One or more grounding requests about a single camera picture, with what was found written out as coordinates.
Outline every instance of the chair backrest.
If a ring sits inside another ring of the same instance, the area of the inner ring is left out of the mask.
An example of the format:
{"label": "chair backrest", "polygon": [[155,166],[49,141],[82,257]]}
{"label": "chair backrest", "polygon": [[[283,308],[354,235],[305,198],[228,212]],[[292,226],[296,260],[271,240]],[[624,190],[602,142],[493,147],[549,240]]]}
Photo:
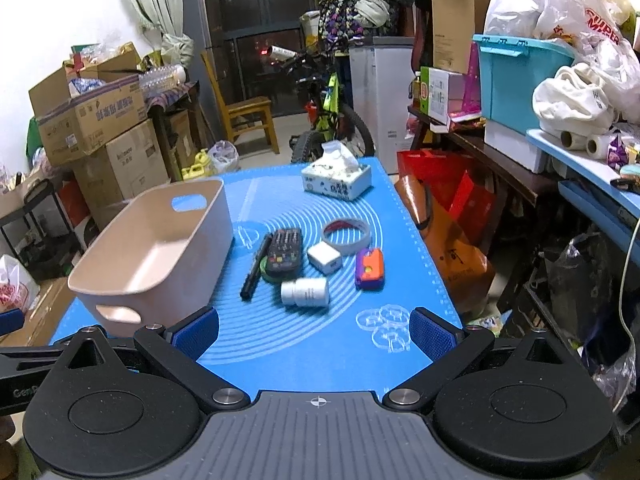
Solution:
{"label": "chair backrest", "polygon": [[207,51],[203,50],[200,53],[200,57],[204,62],[204,66],[207,69],[207,75],[209,75],[209,81],[211,81],[211,86],[213,86],[213,91],[216,94],[216,101],[218,101],[218,106],[220,107],[220,113],[228,117],[228,111],[226,110],[225,100],[222,98],[222,92],[220,91],[220,85],[218,84],[218,80],[216,79],[216,73],[213,72],[213,67],[209,62],[209,57],[207,56]]}

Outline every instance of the teal storage bin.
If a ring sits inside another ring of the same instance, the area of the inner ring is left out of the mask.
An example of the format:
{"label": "teal storage bin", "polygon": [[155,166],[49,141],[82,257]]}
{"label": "teal storage bin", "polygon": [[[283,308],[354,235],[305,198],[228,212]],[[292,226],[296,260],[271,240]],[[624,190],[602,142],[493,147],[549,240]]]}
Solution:
{"label": "teal storage bin", "polygon": [[569,47],[548,41],[475,34],[480,57],[482,115],[523,135],[539,128],[533,113],[536,87],[561,66],[571,66]]}

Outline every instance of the black pen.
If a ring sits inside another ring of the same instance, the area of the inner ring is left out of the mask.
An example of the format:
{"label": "black pen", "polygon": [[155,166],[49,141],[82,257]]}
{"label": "black pen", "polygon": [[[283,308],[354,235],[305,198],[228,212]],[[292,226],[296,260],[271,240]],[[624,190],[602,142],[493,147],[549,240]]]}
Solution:
{"label": "black pen", "polygon": [[267,255],[267,251],[271,245],[271,240],[273,240],[273,235],[271,233],[265,234],[264,240],[262,240],[262,243],[260,244],[260,249],[255,253],[255,259],[252,263],[251,270],[244,279],[244,285],[240,291],[240,298],[242,298],[243,301],[249,301],[254,295],[255,287],[258,284],[258,279],[260,278],[260,262]]}

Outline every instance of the paper roll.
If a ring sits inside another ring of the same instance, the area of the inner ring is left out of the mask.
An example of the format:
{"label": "paper roll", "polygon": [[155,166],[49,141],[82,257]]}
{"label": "paper roll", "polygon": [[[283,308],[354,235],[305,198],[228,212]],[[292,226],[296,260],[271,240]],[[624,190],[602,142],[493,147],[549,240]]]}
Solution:
{"label": "paper roll", "polygon": [[[587,155],[593,160],[605,160],[607,158],[607,152],[609,151],[609,145],[616,137],[616,134],[590,135],[587,137],[587,146],[585,148]],[[625,144],[634,140],[630,135],[622,135],[620,138]]]}
{"label": "paper roll", "polygon": [[560,135],[560,142],[568,150],[584,150],[587,147],[587,137],[582,135],[572,134],[571,132],[562,132]]}

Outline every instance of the refrigerator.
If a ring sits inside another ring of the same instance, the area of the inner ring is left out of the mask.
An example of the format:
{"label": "refrigerator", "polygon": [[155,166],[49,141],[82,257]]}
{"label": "refrigerator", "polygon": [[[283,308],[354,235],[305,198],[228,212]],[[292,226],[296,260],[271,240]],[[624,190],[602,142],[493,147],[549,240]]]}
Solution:
{"label": "refrigerator", "polygon": [[405,138],[413,46],[414,38],[375,36],[349,49],[353,109],[368,126],[389,174],[398,172],[397,153],[413,140]]}
{"label": "refrigerator", "polygon": [[200,82],[200,106],[205,120],[212,129],[214,140],[225,139],[218,101],[200,57],[201,52],[206,52],[223,99],[228,104],[233,102],[232,75],[223,44],[220,0],[182,0],[182,9],[184,33],[194,43],[193,61],[188,68],[189,76],[192,81]]}

